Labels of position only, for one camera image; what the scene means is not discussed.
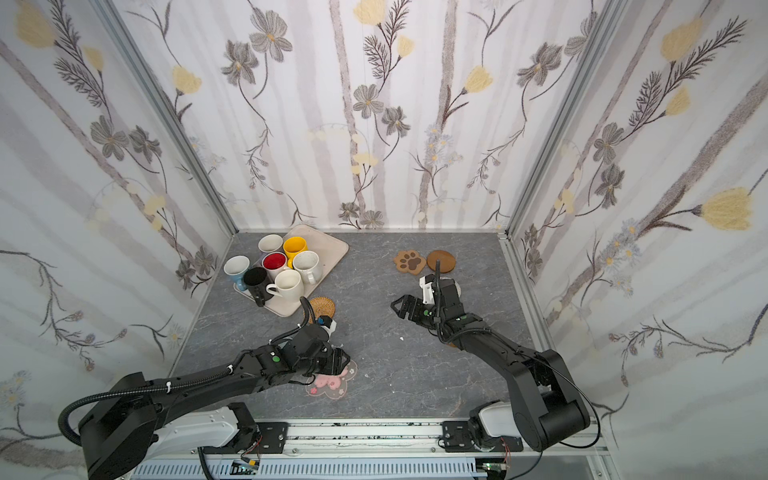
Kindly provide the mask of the brown paw print coaster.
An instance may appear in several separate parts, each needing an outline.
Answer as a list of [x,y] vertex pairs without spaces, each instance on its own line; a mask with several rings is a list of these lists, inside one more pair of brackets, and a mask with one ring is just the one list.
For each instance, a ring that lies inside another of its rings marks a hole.
[[399,251],[393,261],[399,272],[412,275],[420,274],[427,264],[426,259],[415,250]]

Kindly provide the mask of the white woven rope coaster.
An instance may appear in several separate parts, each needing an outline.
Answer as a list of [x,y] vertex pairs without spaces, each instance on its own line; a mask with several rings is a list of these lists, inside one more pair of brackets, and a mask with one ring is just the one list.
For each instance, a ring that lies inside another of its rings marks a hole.
[[460,286],[460,285],[459,285],[459,284],[456,282],[456,280],[454,280],[453,278],[450,278],[450,277],[448,277],[448,278],[446,279],[446,281],[448,282],[448,284],[449,284],[449,285],[453,285],[453,286],[455,287],[455,289],[456,289],[456,291],[457,291],[457,295],[458,295],[458,296],[459,296],[459,298],[460,298],[460,297],[461,297],[461,293],[462,293],[462,289],[461,289],[461,286]]

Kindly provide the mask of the pink cherry blossom coaster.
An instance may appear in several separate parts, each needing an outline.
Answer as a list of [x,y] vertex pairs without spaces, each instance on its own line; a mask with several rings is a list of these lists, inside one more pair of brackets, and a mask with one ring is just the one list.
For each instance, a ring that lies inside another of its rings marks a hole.
[[348,383],[358,372],[357,364],[351,360],[340,375],[317,375],[305,386],[305,391],[313,397],[326,396],[332,400],[343,398],[348,391]]

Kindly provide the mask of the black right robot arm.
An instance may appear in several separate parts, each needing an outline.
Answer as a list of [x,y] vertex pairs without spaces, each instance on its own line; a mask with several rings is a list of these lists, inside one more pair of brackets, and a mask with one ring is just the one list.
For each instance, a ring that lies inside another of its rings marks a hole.
[[546,450],[590,426],[586,402],[557,352],[536,351],[504,337],[464,310],[454,281],[428,278],[431,304],[403,295],[390,304],[392,311],[496,371],[506,381],[516,430],[533,450]]

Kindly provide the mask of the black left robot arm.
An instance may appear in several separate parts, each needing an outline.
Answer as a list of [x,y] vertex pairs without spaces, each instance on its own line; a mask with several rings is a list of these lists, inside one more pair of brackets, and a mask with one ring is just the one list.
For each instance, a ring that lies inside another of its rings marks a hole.
[[234,360],[188,375],[147,380],[140,372],[78,399],[57,419],[83,450],[90,479],[116,479],[147,458],[159,430],[188,414],[241,395],[288,384],[298,375],[339,375],[351,357],[330,344],[328,329],[308,324],[290,338],[243,350]]

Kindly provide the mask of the brown round wooden coaster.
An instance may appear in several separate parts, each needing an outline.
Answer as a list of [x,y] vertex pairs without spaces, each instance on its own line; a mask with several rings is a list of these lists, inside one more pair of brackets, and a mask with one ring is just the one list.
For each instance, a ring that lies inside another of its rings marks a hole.
[[434,250],[427,255],[427,266],[433,272],[449,273],[456,267],[456,258],[445,250]]

